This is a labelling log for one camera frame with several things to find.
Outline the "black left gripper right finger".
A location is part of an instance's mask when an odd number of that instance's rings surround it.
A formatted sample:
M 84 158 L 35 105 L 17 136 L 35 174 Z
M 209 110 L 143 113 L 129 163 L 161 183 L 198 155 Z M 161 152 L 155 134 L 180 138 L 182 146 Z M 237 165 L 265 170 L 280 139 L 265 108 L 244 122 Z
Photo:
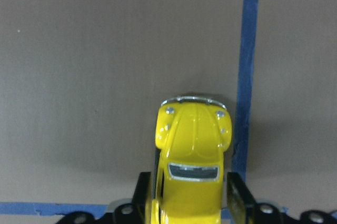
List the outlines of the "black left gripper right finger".
M 256 200 L 237 172 L 227 173 L 227 207 L 234 223 L 248 224 L 255 220 Z

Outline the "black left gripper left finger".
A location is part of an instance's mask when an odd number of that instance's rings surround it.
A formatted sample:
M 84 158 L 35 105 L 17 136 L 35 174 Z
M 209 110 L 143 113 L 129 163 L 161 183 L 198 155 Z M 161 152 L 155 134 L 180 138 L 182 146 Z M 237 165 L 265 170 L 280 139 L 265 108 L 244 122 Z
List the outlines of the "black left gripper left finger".
M 139 223 L 151 223 L 152 191 L 152 173 L 141 172 L 132 198 Z

